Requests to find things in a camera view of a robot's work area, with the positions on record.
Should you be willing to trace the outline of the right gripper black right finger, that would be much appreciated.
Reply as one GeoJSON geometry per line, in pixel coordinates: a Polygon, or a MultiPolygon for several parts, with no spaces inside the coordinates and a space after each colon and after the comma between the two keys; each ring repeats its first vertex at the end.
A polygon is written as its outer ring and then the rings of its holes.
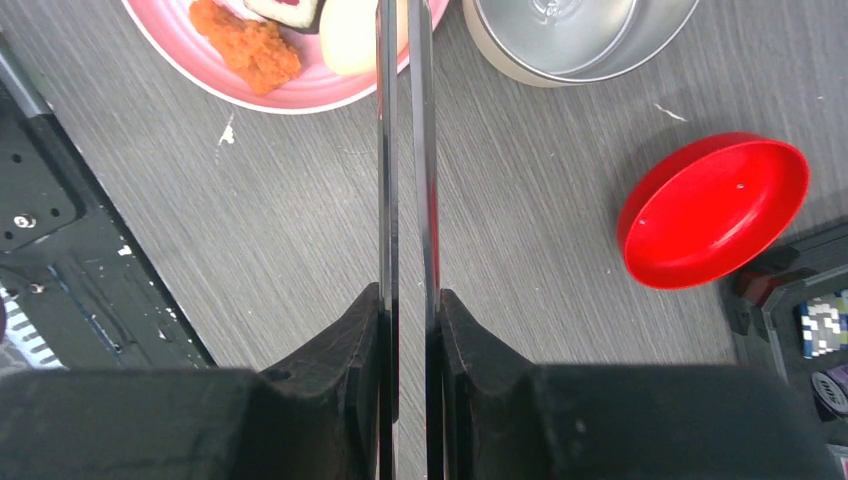
{"type": "Polygon", "coordinates": [[[840,479],[797,398],[734,365],[536,364],[441,293],[443,479],[840,479]]]}

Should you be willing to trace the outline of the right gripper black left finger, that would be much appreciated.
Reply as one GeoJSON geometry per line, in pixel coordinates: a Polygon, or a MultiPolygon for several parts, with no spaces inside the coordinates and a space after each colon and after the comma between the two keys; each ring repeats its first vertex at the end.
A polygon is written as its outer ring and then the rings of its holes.
{"type": "Polygon", "coordinates": [[[5,479],[372,479],[378,287],[262,370],[42,370],[1,383],[5,479]]]}

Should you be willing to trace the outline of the white egg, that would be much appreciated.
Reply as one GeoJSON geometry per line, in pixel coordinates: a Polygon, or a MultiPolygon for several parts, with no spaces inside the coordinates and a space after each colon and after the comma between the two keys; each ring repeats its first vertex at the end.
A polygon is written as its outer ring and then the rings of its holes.
{"type": "Polygon", "coordinates": [[[335,74],[372,74],[377,64],[377,0],[327,0],[319,22],[323,60],[335,74]]]}

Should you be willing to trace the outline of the sushi roll piece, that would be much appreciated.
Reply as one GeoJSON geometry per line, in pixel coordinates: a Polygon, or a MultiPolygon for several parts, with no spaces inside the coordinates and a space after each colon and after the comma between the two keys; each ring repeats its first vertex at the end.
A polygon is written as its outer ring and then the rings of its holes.
{"type": "Polygon", "coordinates": [[[251,12],[303,34],[315,34],[325,0],[244,0],[251,12]]]}

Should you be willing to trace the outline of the metal serving tongs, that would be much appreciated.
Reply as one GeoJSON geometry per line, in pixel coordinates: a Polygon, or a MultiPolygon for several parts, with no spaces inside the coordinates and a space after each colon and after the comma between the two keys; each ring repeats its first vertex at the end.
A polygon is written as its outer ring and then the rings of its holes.
{"type": "Polygon", "coordinates": [[[401,171],[415,173],[416,210],[423,265],[425,453],[428,479],[445,479],[446,446],[441,360],[441,282],[438,232],[438,148],[433,86],[432,11],[427,1],[376,4],[378,127],[378,300],[380,347],[378,478],[398,476],[396,424],[400,402],[400,192],[401,171]],[[399,146],[399,38],[407,33],[411,80],[412,146],[399,146]]]}

